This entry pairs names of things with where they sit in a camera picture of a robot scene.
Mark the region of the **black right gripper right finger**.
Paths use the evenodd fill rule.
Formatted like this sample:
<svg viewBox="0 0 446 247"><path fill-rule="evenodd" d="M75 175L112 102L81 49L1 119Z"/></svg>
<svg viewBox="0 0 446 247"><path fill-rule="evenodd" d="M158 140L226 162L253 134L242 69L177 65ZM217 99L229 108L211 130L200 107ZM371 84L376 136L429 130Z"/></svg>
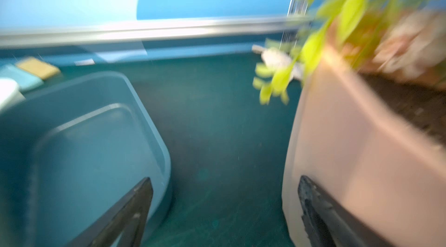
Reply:
<svg viewBox="0 0 446 247"><path fill-rule="evenodd" d="M302 220L312 247L391 247L345 210L308 176L301 176L298 197Z"/></svg>

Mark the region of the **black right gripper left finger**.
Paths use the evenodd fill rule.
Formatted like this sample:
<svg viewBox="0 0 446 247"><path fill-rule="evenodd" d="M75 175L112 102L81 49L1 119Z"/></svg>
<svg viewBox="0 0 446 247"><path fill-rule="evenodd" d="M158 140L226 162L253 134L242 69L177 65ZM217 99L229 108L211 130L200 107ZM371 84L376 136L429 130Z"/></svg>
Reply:
<svg viewBox="0 0 446 247"><path fill-rule="evenodd" d="M138 247L153 197L150 178L143 178L68 247Z"/></svg>

